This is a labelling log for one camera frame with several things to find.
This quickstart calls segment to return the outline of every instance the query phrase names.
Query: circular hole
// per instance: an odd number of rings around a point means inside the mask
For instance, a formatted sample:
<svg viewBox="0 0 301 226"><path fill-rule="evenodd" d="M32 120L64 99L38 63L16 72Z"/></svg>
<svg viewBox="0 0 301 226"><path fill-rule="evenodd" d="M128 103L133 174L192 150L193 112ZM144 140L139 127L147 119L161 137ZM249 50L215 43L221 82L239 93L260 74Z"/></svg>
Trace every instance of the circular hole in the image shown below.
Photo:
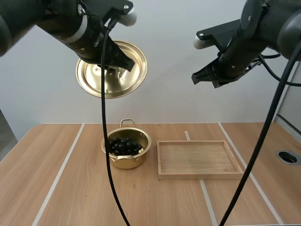
<svg viewBox="0 0 301 226"><path fill-rule="evenodd" d="M297 158L288 152L279 152L279 157L289 163L297 162Z"/></svg>

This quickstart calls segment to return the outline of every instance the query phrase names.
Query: pot handle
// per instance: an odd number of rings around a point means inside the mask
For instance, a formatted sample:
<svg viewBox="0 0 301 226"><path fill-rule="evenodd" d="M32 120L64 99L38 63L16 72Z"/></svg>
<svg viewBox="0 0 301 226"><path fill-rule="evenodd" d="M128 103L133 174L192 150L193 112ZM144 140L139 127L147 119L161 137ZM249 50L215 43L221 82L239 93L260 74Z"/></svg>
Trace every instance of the pot handle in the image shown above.
<svg viewBox="0 0 301 226"><path fill-rule="evenodd" d="M120 155L120 156L117 156L115 158L115 162L118 162L119 160L121 159L130 159L130 160L134 160L134 157L132 155Z"/></svg>
<svg viewBox="0 0 301 226"><path fill-rule="evenodd" d="M124 121L131 121L132 124L133 124L133 127L136 127L134 120L132 120L132 119L123 119L123 120L121 120L121 122L120 122L120 128L123 127L123 122L124 122Z"/></svg>

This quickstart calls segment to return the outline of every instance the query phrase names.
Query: gold lid rim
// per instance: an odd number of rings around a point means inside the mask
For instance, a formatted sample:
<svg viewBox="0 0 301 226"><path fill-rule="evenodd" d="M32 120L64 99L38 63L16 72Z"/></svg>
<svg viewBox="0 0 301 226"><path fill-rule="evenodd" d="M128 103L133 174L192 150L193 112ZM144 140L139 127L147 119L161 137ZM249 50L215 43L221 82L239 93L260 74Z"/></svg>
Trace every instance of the gold lid rim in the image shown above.
<svg viewBox="0 0 301 226"><path fill-rule="evenodd" d="M121 95L118 95L118 96L111 96L110 94L105 93L105 98L106 99L115 99L115 98L119 98L119 97L124 97L124 96L132 93L134 90L136 90L144 82L146 74L147 74L147 71L148 71L146 57L143 54L143 52L137 46L135 46L135 45L133 45L133 44L131 44L129 42L126 42L126 41L115 40L114 42L116 44L118 44L118 45L124 45L125 47L130 47L130 48L134 48L135 49L135 53L137 53L140 56L139 60L141 60L142 63L144 63L144 67L140 70L140 74L143 74L143 75L140 77L140 79L138 79L138 80L141 80L140 82L134 83L130 87L127 87L127 89L125 89L125 90L129 90L128 92L126 92L124 94L121 94ZM83 64L83 63L85 63L85 61L83 61L82 59L79 59L78 62L77 62L77 65L76 65L76 78L77 78L80 86L87 93L89 93L89 94L91 94L91 95L93 95L95 97L101 97L102 96L101 92L98 91L98 90L96 90L96 89L94 89L94 88L92 88L91 86L89 86L87 84L87 82L83 79L83 76L81 76L80 73L78 72L80 64Z"/></svg>

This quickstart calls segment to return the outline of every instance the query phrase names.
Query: wooden table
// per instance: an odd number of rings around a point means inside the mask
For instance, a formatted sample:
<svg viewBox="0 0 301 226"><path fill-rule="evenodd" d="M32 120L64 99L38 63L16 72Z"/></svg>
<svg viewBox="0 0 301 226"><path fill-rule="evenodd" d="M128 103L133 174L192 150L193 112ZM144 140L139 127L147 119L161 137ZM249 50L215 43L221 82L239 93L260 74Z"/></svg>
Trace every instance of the wooden table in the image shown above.
<svg viewBox="0 0 301 226"><path fill-rule="evenodd" d="M108 130L119 125L108 125ZM157 140L226 140L244 170L262 123L138 124L153 145L136 169L112 167L132 226L216 226L239 180L158 181ZM125 225L113 199L99 124L44 124L0 162L0 225ZM301 145L273 123L227 225L301 223L301 166L275 151Z"/></svg>

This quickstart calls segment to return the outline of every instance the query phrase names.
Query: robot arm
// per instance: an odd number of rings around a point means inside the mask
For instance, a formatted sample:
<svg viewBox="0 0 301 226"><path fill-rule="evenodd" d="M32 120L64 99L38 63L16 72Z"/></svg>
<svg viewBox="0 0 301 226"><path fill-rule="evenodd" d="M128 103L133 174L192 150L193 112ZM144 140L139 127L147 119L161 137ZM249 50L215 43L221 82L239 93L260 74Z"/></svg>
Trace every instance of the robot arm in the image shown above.
<svg viewBox="0 0 301 226"><path fill-rule="evenodd" d="M84 61L100 64L106 22L136 22L133 3L127 0L1 0L0 56L4 55L35 24L72 49ZM106 65L134 66L109 37Z"/></svg>
<svg viewBox="0 0 301 226"><path fill-rule="evenodd" d="M194 84L211 81L218 88L237 81L260 64L255 59L266 47L290 59L301 38L300 24L301 2L297 0L248 0L240 20L197 32L195 48L215 45L219 53L193 73Z"/></svg>

